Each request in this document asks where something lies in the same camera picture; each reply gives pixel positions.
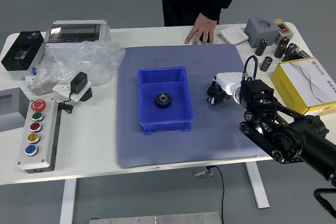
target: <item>wire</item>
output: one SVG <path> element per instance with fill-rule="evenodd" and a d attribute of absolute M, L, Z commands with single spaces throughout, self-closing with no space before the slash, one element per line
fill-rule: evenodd
<path fill-rule="evenodd" d="M 245 78 L 245 76 L 247 76 L 247 64 L 250 61 L 250 59 L 254 59 L 254 72 L 253 72 L 253 79 L 256 79 L 257 76 L 257 69 L 258 69 L 258 59 L 255 55 L 251 55 L 250 57 L 247 58 L 245 65 L 244 65 L 244 72 L 243 72 L 243 79 Z"/>
<path fill-rule="evenodd" d="M 334 194 L 336 193 L 336 188 L 320 188 L 314 191 L 315 199 L 321 204 L 321 206 L 328 211 L 332 217 L 336 219 L 336 210 L 332 205 L 321 196 L 321 193 Z"/>
<path fill-rule="evenodd" d="M 218 170 L 219 173 L 221 174 L 222 185 L 223 185 L 223 195 L 222 195 L 222 210 L 221 210 L 220 216 L 221 216 L 221 218 L 222 218 L 222 224 L 224 224 L 223 208 L 224 208 L 224 193 L 225 193 L 225 188 L 224 188 L 223 174 L 222 174 L 221 170 L 220 170 L 217 166 L 215 166 L 215 165 L 208 165 L 208 166 L 206 166 L 205 168 L 207 168 L 208 170 L 211 169 L 211 168 L 217 168 L 217 170 Z"/>
<path fill-rule="evenodd" d="M 65 110 L 66 112 L 68 112 L 68 114 L 72 113 L 73 107 L 71 104 L 66 104 L 66 102 L 70 102 L 71 101 L 71 95 L 73 94 L 73 92 L 70 92 L 69 94 L 69 100 L 67 101 L 63 101 L 59 103 L 59 106 L 62 110 Z"/>

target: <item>yellow button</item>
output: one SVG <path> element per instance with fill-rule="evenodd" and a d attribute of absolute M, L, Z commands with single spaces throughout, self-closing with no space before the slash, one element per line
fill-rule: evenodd
<path fill-rule="evenodd" d="M 28 142 L 30 144 L 36 144 L 38 143 L 38 141 L 40 141 L 40 136 L 39 134 L 36 134 L 36 133 L 32 133 L 28 136 Z"/>

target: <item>blue plastic bin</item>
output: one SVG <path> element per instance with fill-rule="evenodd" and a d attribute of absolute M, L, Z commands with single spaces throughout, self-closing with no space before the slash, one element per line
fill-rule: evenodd
<path fill-rule="evenodd" d="M 194 113 L 184 67 L 139 69 L 139 120 L 142 134 L 160 131 L 190 131 Z M 155 104 L 157 94 L 172 97 L 167 109 Z"/>

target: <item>floor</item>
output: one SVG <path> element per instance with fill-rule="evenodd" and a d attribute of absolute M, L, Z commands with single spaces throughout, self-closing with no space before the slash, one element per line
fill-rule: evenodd
<path fill-rule="evenodd" d="M 335 0 L 234 0 L 220 24 L 268 16 L 292 22 L 312 54 L 336 80 Z M 45 31 L 53 20 L 106 19 L 111 28 L 163 26 L 161 0 L 0 0 L 0 48 L 20 31 Z M 333 223 L 313 191 L 331 187 L 304 163 L 258 162 L 270 208 L 258 210 L 245 164 L 219 166 L 224 174 L 225 223 Z M 0 223 L 59 223 L 64 181 L 0 186 Z M 73 223 L 90 218 L 220 211 L 222 185 L 194 177 L 191 168 L 82 178 Z M 336 206 L 336 198 L 330 196 Z"/>

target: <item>hand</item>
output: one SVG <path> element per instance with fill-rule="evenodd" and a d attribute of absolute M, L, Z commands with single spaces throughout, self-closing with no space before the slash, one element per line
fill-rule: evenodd
<path fill-rule="evenodd" d="M 203 34 L 203 44 L 206 44 L 208 37 L 210 38 L 210 44 L 214 43 L 214 31 L 217 25 L 216 20 L 209 19 L 205 17 L 202 13 L 199 14 L 195 21 L 193 29 L 191 29 L 187 38 L 185 39 L 185 44 L 188 44 L 190 40 L 195 36 L 193 45 L 197 45 L 200 40 L 201 35 Z"/>

